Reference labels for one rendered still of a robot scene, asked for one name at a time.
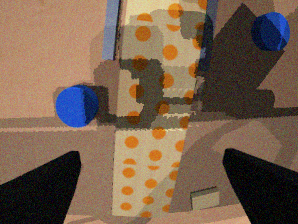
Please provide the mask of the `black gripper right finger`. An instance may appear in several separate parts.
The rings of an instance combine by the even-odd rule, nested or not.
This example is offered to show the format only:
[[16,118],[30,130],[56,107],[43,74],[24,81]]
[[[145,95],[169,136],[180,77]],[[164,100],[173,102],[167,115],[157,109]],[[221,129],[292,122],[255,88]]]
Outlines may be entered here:
[[298,224],[298,172],[233,148],[222,164],[251,224]]

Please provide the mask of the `blue ball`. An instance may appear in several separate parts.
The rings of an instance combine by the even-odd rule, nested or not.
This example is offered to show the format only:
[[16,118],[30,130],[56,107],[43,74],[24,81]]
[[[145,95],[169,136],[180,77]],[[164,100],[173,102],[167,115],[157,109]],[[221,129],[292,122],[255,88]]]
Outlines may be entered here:
[[262,51],[279,51],[290,39],[289,23],[279,12],[259,15],[251,26],[251,37]]
[[84,128],[97,115],[97,95],[85,85],[72,85],[57,97],[56,112],[63,123]]

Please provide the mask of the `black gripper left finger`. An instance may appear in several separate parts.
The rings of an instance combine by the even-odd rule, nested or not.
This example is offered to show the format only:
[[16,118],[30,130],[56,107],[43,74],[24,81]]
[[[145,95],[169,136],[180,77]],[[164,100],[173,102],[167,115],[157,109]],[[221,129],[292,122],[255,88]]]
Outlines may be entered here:
[[71,151],[0,185],[0,224],[64,224],[81,172]]

